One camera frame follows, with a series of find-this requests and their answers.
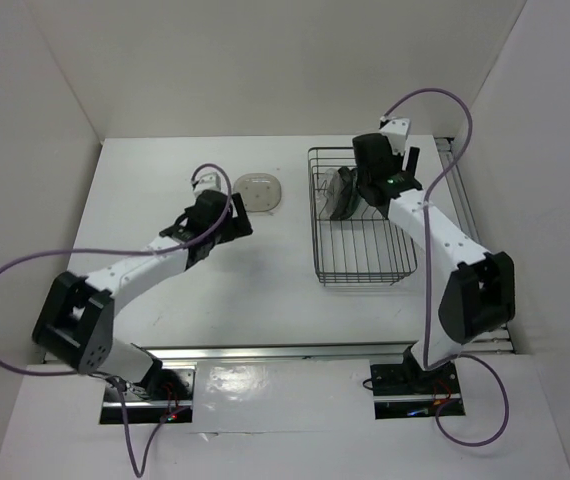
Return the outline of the smoky square glass plate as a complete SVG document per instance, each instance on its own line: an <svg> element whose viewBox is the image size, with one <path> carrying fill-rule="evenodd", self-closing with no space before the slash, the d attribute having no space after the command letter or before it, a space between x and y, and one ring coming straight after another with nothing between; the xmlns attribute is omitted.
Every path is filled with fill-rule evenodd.
<svg viewBox="0 0 570 480"><path fill-rule="evenodd" d="M267 173L241 175L233 185L235 193L241 195L248 213L266 213L276 209L282 200L280 181Z"/></svg>

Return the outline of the blue floral patterned plate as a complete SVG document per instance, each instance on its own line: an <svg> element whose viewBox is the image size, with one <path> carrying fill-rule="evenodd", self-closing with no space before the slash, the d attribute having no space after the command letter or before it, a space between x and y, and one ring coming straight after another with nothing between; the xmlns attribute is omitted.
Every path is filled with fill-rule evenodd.
<svg viewBox="0 0 570 480"><path fill-rule="evenodd" d="M345 213L346 219L351 219L357 213L361 201L362 201L362 196L358 188L358 177L357 174L354 173L352 175L352 190L350 194L350 200L348 202L348 206Z"/></svg>

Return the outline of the black round plate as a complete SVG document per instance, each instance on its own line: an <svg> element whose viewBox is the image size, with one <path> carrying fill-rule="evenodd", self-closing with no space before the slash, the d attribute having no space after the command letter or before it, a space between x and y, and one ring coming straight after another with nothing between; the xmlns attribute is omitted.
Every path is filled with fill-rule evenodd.
<svg viewBox="0 0 570 480"><path fill-rule="evenodd" d="M346 166L340 167L329 182L326 197L326 211L330 220L343 221L349 219L359 204L355 170Z"/></svg>

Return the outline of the clear textured glass plate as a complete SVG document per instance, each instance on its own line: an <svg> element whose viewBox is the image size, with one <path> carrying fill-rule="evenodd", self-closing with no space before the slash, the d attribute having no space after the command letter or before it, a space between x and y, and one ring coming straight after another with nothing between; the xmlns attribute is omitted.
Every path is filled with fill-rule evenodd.
<svg viewBox="0 0 570 480"><path fill-rule="evenodd" d="M317 177L315 191L316 216L319 220L336 220L344 212L349 195L347 184L338 169L330 168Z"/></svg>

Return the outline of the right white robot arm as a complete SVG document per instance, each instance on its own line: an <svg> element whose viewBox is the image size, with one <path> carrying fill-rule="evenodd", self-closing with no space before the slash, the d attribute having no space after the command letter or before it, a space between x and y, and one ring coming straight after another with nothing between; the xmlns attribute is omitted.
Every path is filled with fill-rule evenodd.
<svg viewBox="0 0 570 480"><path fill-rule="evenodd" d="M361 197L425 253L423 334L403 353L399 381L425 391L463 347L515 316L512 258L470 239L427 198L415 177L420 150L393 152L381 133L352 141Z"/></svg>

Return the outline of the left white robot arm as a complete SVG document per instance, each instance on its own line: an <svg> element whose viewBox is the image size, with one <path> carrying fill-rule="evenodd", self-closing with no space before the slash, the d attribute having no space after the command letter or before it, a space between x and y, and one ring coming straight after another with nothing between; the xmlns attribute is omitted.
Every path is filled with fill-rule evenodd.
<svg viewBox="0 0 570 480"><path fill-rule="evenodd" d="M71 271L58 275L32 339L77 373L116 377L141 399L158 396L165 384L180 389L178 377L160 359L115 338L116 317L139 296L206 259L215 246L252 232L240 194L205 190L143 255L85 276Z"/></svg>

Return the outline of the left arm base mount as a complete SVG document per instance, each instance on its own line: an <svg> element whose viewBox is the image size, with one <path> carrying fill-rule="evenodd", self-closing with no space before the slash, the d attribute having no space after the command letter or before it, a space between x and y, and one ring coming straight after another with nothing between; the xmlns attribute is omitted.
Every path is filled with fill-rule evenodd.
<svg viewBox="0 0 570 480"><path fill-rule="evenodd" d="M122 395L129 423L151 425L168 414L168 424L191 423L195 380L196 366L181 364L164 372L151 393L128 383Z"/></svg>

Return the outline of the front aluminium rail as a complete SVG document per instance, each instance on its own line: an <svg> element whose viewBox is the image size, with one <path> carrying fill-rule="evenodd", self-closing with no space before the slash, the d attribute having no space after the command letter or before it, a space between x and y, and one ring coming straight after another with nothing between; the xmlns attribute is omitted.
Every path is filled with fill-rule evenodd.
<svg viewBox="0 0 570 480"><path fill-rule="evenodd" d="M149 353L163 362L198 361L268 361L286 359L339 359L352 357L402 356L410 343L339 343L231 347L149 348Z"/></svg>

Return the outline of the aluminium rail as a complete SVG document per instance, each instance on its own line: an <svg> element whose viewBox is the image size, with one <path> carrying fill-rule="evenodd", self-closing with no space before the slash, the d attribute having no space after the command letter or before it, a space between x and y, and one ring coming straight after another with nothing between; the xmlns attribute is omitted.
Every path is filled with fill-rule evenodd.
<svg viewBox="0 0 570 480"><path fill-rule="evenodd" d="M443 168L445 168L449 166L453 160L454 138L436 136L434 138L434 141L441 161L441 165ZM472 204L469 199L466 184L464 183L458 166L455 166L447 175L446 183L454 205L456 221L458 222L460 228L466 233L467 236L473 239L476 243L483 244L492 253L502 251L502 248L496 248L491 243L487 243L480 236L472 211ZM515 348L508 327L509 324L503 324L490 332L486 332L480 335L473 342L467 344L465 349L469 353L477 354L514 354Z"/></svg>
<svg viewBox="0 0 570 480"><path fill-rule="evenodd" d="M268 361L286 359L339 359L352 357L402 356L410 343L339 343L231 347L149 348L149 353L163 362L198 361Z"/></svg>

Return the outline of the right side aluminium rail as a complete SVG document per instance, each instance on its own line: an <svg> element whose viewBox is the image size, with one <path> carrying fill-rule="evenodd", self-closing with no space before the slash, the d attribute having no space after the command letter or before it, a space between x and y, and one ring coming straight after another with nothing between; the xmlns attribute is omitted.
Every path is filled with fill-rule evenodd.
<svg viewBox="0 0 570 480"><path fill-rule="evenodd" d="M454 138L436 136L434 138L434 141L441 161L441 165L443 168L445 168L449 166L453 160ZM476 243L483 244L492 253L502 251L502 248L496 248L491 243L487 243L480 236L472 211L472 204L469 199L466 184L464 183L458 166L455 166L447 175L446 183L454 205L456 221L458 222L460 228L466 233L467 236L473 239ZM515 348L508 327L509 324L503 324L490 332L486 332L480 335L473 342L467 344L465 349L469 353L477 354L514 354Z"/></svg>

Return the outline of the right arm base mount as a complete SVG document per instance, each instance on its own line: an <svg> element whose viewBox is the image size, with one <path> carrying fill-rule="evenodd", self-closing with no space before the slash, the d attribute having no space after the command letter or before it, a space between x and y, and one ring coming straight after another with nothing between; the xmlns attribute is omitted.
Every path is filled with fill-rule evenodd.
<svg viewBox="0 0 570 480"><path fill-rule="evenodd" d="M362 386L373 394L377 420L464 416L465 407L456 368L452 364L414 382L406 380L400 364L374 364Z"/></svg>

